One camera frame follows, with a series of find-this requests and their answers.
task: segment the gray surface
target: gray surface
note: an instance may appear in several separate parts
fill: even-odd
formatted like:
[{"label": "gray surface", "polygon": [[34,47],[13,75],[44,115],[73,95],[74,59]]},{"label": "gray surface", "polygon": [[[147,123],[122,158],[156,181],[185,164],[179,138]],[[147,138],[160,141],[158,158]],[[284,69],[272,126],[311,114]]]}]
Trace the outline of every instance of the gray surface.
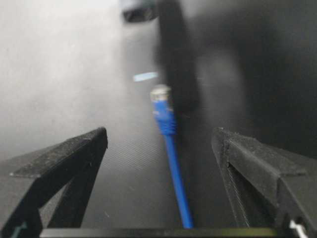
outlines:
[{"label": "gray surface", "polygon": [[1,160],[104,125],[109,145],[85,227],[180,227],[149,92],[155,22],[111,1],[8,1],[0,14]]},{"label": "gray surface", "polygon": [[[212,128],[317,155],[317,2],[193,2],[183,6],[201,104],[178,115],[178,150],[196,226],[227,227]],[[85,227],[181,225],[149,99],[160,80],[132,81],[162,71],[156,24],[124,26],[116,0],[0,3],[1,159],[107,128]]]}]

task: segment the wire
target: wire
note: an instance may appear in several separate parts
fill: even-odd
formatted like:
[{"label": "wire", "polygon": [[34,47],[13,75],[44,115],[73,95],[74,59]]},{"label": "wire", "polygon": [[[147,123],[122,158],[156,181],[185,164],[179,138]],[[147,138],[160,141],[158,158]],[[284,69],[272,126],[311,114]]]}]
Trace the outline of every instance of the wire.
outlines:
[{"label": "wire", "polygon": [[174,112],[168,103],[170,88],[165,85],[158,85],[151,92],[151,99],[154,105],[154,117],[164,135],[169,167],[173,179],[174,190],[177,198],[178,208],[181,215],[183,227],[193,228],[193,219],[187,202],[186,192],[178,164],[174,134],[176,133],[176,121]]},{"label": "wire", "polygon": [[182,176],[177,160],[173,135],[165,135],[165,142],[168,154],[169,167],[174,183],[174,190],[178,202],[179,212],[182,219],[183,227],[186,229],[193,228],[193,220],[189,210],[185,188],[182,181]]}]

